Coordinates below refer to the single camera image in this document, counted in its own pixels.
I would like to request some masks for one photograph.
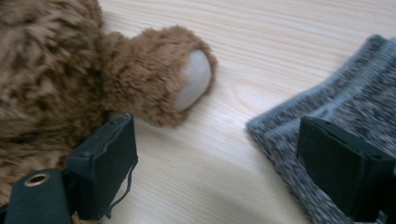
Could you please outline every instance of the wooden table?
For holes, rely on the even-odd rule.
[[[184,124],[136,121],[132,190],[105,223],[308,223],[245,123],[327,78],[370,35],[396,36],[396,1],[100,2],[108,31],[180,24],[219,59],[215,89]]]

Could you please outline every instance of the gray knit fabric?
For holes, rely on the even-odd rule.
[[[326,119],[396,158],[396,39],[369,38],[333,76],[247,129],[312,223],[352,223],[295,158],[301,116]]]

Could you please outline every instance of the brown teddy bear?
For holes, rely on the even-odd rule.
[[[210,89],[217,61],[193,32],[101,22],[97,0],[0,0],[0,205],[22,176],[63,169],[108,112],[177,125]]]

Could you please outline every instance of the metal grommet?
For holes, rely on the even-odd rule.
[[[46,182],[48,179],[50,178],[49,174],[38,174],[38,175],[34,175],[31,176],[29,179],[27,179],[25,181],[25,186],[26,187],[34,187],[34,186],[38,186],[44,182]]]

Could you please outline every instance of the teddy bear paw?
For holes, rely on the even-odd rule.
[[[189,61],[181,71],[188,79],[177,93],[174,104],[177,111],[184,111],[194,105],[208,89],[212,78],[210,62],[199,49],[190,53]]]

